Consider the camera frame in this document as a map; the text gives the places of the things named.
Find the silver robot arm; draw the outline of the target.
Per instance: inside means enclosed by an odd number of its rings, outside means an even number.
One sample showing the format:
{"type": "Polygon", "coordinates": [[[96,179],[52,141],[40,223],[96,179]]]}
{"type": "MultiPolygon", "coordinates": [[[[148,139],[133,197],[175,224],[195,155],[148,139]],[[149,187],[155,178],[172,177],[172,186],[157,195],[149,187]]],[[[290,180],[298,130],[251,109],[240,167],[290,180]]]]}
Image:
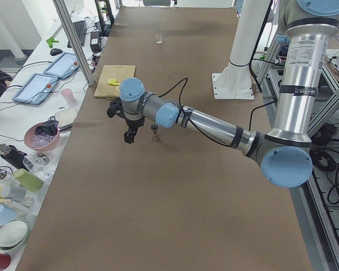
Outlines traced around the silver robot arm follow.
{"type": "Polygon", "coordinates": [[[125,141],[133,143],[146,119],[165,128],[179,124],[240,150],[277,186],[291,188],[306,182],[313,170],[307,130],[328,41],[339,28],[339,1],[282,1],[280,16],[279,31],[289,39],[289,48],[268,133],[251,132],[180,102],[164,100],[132,77],[120,84],[119,116],[128,126],[125,141]]]}

